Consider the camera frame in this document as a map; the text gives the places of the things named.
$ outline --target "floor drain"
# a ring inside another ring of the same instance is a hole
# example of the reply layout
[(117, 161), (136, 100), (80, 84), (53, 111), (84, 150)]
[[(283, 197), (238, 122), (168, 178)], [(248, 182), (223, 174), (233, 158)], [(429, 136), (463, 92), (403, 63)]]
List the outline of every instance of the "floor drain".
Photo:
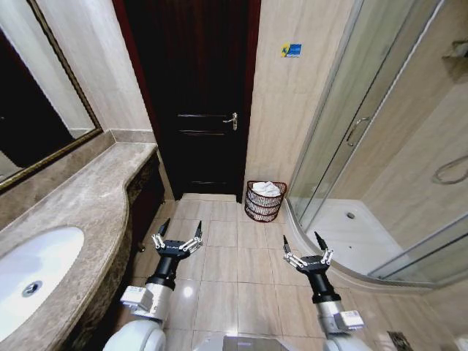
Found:
[(31, 295), (34, 295), (42, 286), (42, 282), (40, 280), (36, 280), (31, 284), (28, 284), (23, 290), (23, 297), (28, 298)]
[(413, 351), (407, 338), (401, 331), (387, 331), (397, 351)]

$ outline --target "door handle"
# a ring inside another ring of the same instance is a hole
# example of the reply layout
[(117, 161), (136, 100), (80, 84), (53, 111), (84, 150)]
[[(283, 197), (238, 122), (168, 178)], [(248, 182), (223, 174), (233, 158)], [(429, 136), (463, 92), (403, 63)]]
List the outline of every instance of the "door handle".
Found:
[(360, 122), (367, 122), (369, 119), (371, 119), (371, 118), (370, 118), (370, 117), (359, 118), (359, 119), (356, 121), (355, 125), (352, 126), (351, 131), (350, 131), (350, 133), (348, 134), (348, 137), (346, 138), (346, 143), (348, 144), (348, 146), (354, 146), (354, 143), (353, 143), (353, 142), (350, 142), (350, 139), (351, 139), (352, 135), (354, 134), (356, 128), (358, 128), (359, 123), (360, 123)]
[(233, 117), (231, 119), (228, 119), (226, 121), (223, 121), (222, 123), (233, 123), (233, 130), (237, 130), (237, 113), (233, 113)]

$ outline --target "shower enclosure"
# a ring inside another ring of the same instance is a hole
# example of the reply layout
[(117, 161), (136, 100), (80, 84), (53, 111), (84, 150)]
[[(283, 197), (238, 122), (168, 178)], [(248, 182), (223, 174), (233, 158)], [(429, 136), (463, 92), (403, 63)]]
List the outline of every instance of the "shower enclosure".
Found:
[(451, 50), (467, 35), (462, 1), (356, 2), (287, 195), (341, 266), (423, 284), (467, 270), (468, 58)]

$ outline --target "shower hose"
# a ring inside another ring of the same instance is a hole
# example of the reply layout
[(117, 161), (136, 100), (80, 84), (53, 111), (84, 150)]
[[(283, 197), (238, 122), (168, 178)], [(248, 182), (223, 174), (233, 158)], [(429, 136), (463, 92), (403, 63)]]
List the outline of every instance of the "shower hose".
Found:
[(437, 168), (435, 174), (432, 176), (432, 181), (434, 183), (438, 183), (438, 184), (457, 184), (457, 183), (460, 183), (462, 181), (464, 181), (465, 179), (468, 178), (468, 168), (465, 172), (465, 174), (463, 174), (462, 177), (458, 178), (458, 179), (453, 179), (453, 180), (444, 180), (442, 179), (442, 174), (451, 169), (451, 168), (454, 168), (455, 166), (458, 166), (460, 165), (461, 163), (463, 163), (464, 161), (467, 161), (468, 160), (468, 154), (465, 155), (465, 156), (462, 156), (462, 157), (459, 157), (458, 159), (454, 159), (453, 161), (447, 163), (446, 165), (443, 165), (439, 168)]

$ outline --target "marble countertop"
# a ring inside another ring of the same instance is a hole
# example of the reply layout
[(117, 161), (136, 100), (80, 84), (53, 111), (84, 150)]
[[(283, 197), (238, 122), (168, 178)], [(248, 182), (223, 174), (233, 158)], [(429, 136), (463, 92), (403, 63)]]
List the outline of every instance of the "marble countertop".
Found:
[(124, 237), (126, 186), (154, 144), (116, 143), (0, 232), (0, 257), (45, 230), (79, 227), (83, 248), (58, 287), (0, 350), (54, 350), (99, 287)]

